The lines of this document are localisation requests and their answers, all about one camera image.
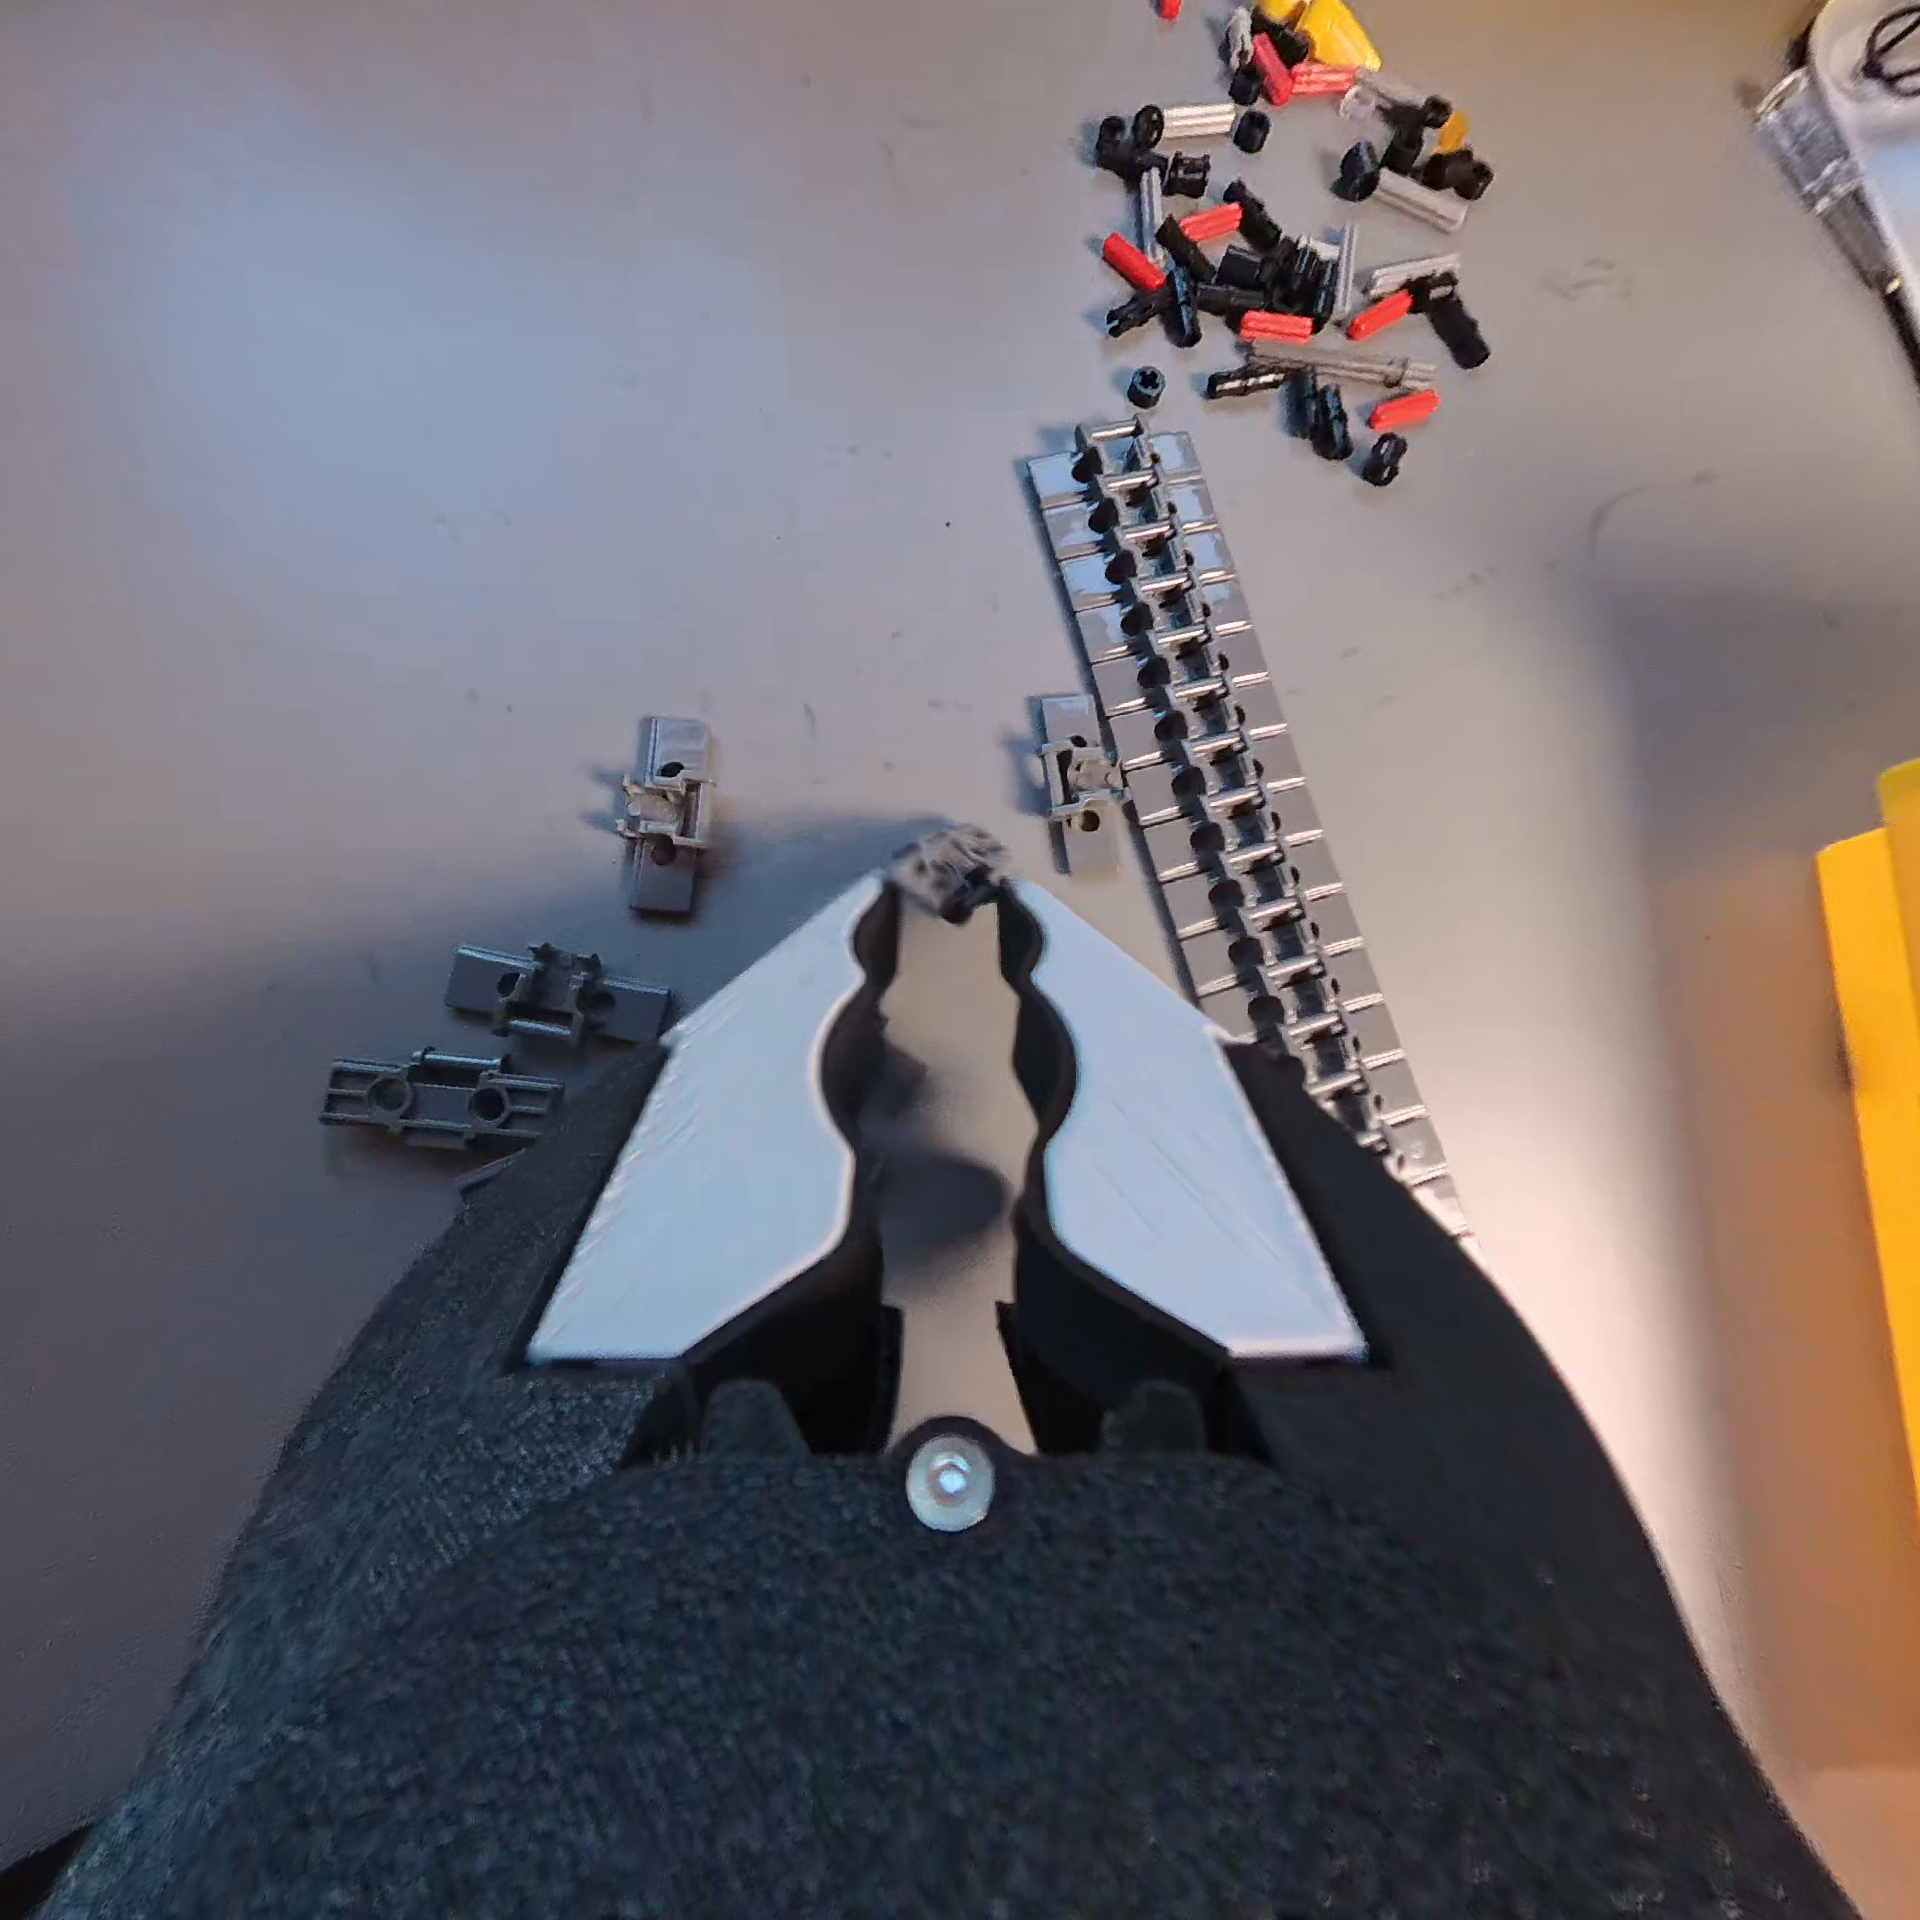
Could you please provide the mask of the grey track link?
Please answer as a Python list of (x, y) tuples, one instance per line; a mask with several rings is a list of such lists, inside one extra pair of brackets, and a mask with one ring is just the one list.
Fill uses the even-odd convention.
[(552, 941), (502, 951), (463, 945), (450, 960), (444, 1009), (497, 1038), (569, 1046), (655, 1044), (672, 1015), (671, 988), (606, 973), (590, 951)]
[(525, 1148), (566, 1113), (566, 1084), (529, 1076), (509, 1054), (419, 1046), (407, 1061), (336, 1061), (317, 1124), (461, 1155)]
[(1101, 706), (1091, 693), (1049, 693), (1029, 708), (1055, 867), (1076, 884), (1106, 884), (1121, 864), (1125, 788)]
[(714, 840), (719, 747), (706, 719), (644, 717), (634, 769), (617, 781), (626, 909), (685, 919)]
[(966, 927), (1002, 899), (1009, 873), (1009, 851), (991, 831), (950, 822), (886, 864), (886, 885), (906, 906)]

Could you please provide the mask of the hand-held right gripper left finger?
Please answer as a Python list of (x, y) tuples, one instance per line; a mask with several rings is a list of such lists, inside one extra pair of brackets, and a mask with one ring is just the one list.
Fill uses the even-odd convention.
[(896, 906), (880, 873), (854, 879), (672, 1026), (529, 1364), (692, 1358), (849, 1247)]

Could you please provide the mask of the clipboard with diagram sheet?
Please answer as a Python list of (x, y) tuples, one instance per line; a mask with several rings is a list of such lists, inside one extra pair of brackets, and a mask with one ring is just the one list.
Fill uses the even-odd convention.
[(1916, 371), (1916, 2), (1815, 2), (1753, 127)]

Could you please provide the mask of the grey desk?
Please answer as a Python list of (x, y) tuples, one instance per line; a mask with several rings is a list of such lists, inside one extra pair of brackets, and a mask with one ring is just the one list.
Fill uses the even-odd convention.
[[(1916, 755), (1916, 392), (1806, 2), (1370, 2), (1498, 168), (1398, 485), (1101, 336), (1153, 2), (2, 2), (2, 1862), (131, 1776), (456, 1205), (317, 1125), (456, 941), (699, 1003), (940, 817), (1055, 875), (1025, 455), (1156, 354), (1477, 1247), (1792, 1816), (1916, 1918), (1916, 1522), (1815, 855)], [(692, 916), (626, 909), (706, 719)]]

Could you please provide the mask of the grey toy track belt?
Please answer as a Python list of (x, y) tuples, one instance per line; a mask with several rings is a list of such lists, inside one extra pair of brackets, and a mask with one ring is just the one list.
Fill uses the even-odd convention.
[(1477, 1250), (1189, 432), (1076, 427), (1026, 483), (1190, 1001)]

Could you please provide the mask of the yellow plastic storage bin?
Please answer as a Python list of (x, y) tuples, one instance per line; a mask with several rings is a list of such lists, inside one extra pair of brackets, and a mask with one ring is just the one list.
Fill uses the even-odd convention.
[(1916, 1463), (1916, 760), (1815, 860), (1906, 1461)]

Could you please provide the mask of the pile of small building pieces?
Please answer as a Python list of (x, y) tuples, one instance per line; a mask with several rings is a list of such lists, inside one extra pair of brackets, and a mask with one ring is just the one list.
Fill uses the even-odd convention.
[[(1274, 196), (1229, 160), (1259, 157), (1287, 107), (1326, 106), (1332, 215), (1287, 226)], [(1353, 2), (1235, 2), (1219, 24), (1212, 100), (1104, 116), (1091, 160), (1133, 196), (1133, 226), (1101, 241), (1121, 300), (1104, 333), (1162, 333), (1196, 352), (1203, 327), (1235, 360), (1203, 376), (1209, 401), (1276, 393), (1284, 424), (1322, 462), (1389, 488), (1409, 439), (1440, 403), (1436, 364), (1383, 354), (1404, 323), (1434, 336), (1443, 360), (1480, 371), (1489, 346), (1466, 308), (1457, 234), (1498, 182), (1453, 100), (1385, 68)], [(1443, 248), (1362, 267), (1360, 209), (1446, 241)]]

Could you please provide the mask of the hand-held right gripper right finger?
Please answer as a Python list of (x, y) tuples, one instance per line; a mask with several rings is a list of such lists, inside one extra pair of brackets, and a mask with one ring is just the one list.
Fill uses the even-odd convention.
[(1230, 1361), (1370, 1358), (1235, 1039), (1029, 879), (999, 932), (1043, 1247)]

